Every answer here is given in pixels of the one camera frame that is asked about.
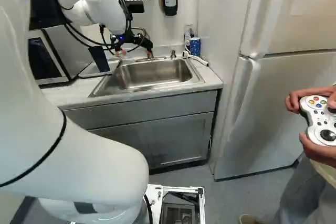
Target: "white refrigerator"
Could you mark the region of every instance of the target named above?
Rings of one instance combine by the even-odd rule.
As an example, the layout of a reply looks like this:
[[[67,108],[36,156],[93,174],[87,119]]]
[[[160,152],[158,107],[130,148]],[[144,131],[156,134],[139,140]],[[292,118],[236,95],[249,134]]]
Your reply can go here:
[[[307,125],[286,111],[284,98],[291,90],[335,82],[336,0],[200,2],[202,53],[226,87],[210,157],[215,179],[292,165]]]

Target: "gray pants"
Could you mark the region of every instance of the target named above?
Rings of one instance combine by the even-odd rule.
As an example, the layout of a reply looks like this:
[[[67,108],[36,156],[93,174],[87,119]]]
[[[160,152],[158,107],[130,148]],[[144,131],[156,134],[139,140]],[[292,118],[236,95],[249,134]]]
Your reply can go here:
[[[272,224],[336,224],[336,189],[306,157],[287,184]]]

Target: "sink basin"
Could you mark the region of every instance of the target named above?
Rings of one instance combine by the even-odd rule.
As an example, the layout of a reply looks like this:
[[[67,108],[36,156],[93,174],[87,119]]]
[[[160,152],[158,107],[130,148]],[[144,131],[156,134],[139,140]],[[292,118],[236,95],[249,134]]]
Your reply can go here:
[[[200,82],[204,80],[189,60],[123,60],[113,75],[103,78],[89,97],[164,89]]]

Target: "controller button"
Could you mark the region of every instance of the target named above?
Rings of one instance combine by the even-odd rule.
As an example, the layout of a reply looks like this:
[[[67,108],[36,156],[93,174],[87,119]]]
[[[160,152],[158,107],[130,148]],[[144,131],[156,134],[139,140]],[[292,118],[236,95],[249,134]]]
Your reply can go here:
[[[329,130],[322,130],[320,132],[320,135],[324,140],[328,142],[333,142],[336,139],[336,134]]]
[[[332,114],[335,114],[335,113],[336,113],[336,109],[332,109],[332,108],[329,108],[329,107],[328,107],[328,111],[329,111],[330,113],[332,113]]]

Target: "hand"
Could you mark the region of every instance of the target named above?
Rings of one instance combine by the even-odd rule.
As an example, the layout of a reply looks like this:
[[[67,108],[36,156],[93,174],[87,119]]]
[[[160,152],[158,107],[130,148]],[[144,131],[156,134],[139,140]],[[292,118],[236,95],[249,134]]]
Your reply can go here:
[[[304,133],[300,133],[299,137],[308,158],[336,168],[336,147],[317,145]]]
[[[299,114],[299,100],[300,98],[304,97],[305,95],[323,95],[328,98],[328,106],[336,109],[336,86],[329,86],[329,87],[318,87],[318,88],[310,88],[310,89],[301,89],[292,91],[285,99],[285,104],[287,110],[290,112]]]

